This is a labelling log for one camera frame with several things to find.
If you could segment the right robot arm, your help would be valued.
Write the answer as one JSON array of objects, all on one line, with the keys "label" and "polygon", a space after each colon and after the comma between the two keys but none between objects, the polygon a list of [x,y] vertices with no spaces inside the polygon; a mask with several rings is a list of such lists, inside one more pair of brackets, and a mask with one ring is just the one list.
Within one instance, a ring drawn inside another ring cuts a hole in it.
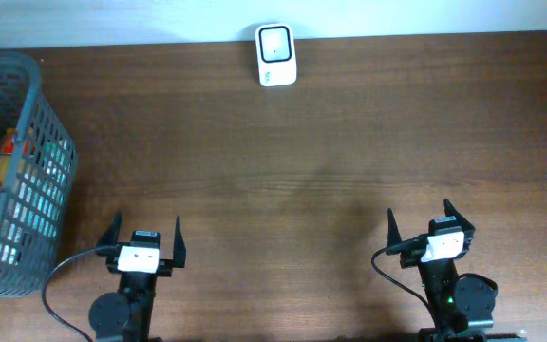
[{"label": "right robot arm", "polygon": [[397,255],[403,269],[417,268],[423,295],[381,269],[376,272],[425,305],[434,326],[421,328],[419,341],[521,341],[516,334],[486,332],[494,326],[498,285],[483,275],[458,273],[455,262],[468,253],[476,228],[449,199],[443,201],[443,208],[444,216],[431,220],[425,234],[409,239],[401,238],[394,214],[388,210],[387,245],[374,254]]}]

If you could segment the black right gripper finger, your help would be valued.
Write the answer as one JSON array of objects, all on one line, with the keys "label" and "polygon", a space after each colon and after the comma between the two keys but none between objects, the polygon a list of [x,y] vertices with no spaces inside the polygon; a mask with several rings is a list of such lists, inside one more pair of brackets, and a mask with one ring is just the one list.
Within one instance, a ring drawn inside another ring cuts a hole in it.
[{"label": "black right gripper finger", "polygon": [[403,242],[400,231],[391,208],[387,209],[387,246],[386,254],[399,254],[398,247]]},{"label": "black right gripper finger", "polygon": [[475,226],[469,222],[451,203],[449,199],[443,200],[444,213],[447,217],[454,217],[458,224],[462,227],[462,230],[467,234],[474,234],[476,231]]}]

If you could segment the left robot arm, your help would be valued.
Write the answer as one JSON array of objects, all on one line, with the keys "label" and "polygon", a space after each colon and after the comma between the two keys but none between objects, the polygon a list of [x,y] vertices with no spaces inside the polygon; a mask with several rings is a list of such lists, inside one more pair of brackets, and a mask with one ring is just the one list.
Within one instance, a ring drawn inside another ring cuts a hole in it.
[{"label": "left robot arm", "polygon": [[128,242],[120,242],[122,215],[118,213],[97,242],[97,255],[118,275],[118,289],[100,295],[91,305],[88,320],[98,341],[152,341],[151,318],[157,280],[170,277],[185,266],[186,247],[180,218],[175,221],[173,256],[160,256],[161,234],[136,230]]}]

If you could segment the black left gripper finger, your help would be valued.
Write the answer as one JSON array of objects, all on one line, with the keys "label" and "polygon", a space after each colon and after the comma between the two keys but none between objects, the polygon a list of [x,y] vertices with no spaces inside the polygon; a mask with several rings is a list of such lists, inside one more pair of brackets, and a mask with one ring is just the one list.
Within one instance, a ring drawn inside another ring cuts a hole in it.
[{"label": "black left gripper finger", "polygon": [[119,234],[122,225],[122,213],[118,211],[111,224],[99,238],[96,246],[100,248],[97,252],[99,257],[115,257],[119,253]]},{"label": "black left gripper finger", "polygon": [[186,246],[183,240],[180,228],[180,216],[177,216],[175,222],[175,236],[173,244],[173,267],[184,268],[186,262]]}]

